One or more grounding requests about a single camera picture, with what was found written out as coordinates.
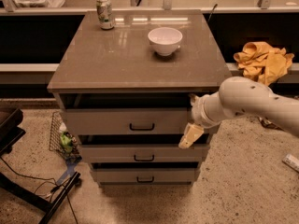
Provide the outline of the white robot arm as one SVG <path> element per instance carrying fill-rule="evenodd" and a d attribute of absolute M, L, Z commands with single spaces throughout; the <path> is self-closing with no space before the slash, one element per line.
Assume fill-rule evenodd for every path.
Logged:
<path fill-rule="evenodd" d="M 209 129 L 223 120 L 254 115 L 299 136 L 299 101 L 274 94 L 262 83 L 244 77 L 224 80 L 217 92 L 199 97 L 191 94 L 192 123 L 188 123 L 178 144 L 189 148 Z"/>

